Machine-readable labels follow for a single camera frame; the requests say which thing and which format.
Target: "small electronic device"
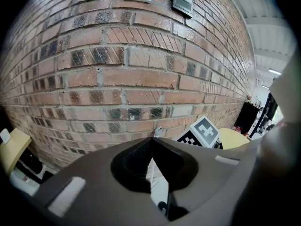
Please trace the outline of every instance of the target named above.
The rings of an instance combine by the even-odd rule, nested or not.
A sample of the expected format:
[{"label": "small electronic device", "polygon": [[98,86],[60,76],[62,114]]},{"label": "small electronic device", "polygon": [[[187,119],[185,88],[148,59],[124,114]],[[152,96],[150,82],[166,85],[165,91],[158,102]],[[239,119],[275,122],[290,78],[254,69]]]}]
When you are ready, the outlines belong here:
[{"label": "small electronic device", "polygon": [[171,8],[172,10],[176,10],[183,15],[192,18],[192,4],[186,0],[173,0]]}]

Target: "white wall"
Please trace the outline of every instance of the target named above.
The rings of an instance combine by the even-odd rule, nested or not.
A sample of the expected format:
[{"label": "white wall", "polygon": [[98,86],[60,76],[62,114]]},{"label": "white wall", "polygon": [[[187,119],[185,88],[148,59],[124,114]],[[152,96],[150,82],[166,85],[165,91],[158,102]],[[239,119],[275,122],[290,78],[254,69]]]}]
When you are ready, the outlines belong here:
[{"label": "white wall", "polygon": [[262,87],[261,85],[258,86],[253,93],[252,96],[252,102],[255,102],[255,98],[258,97],[259,100],[261,101],[261,106],[264,107],[265,103],[267,102],[269,95],[269,89]]}]

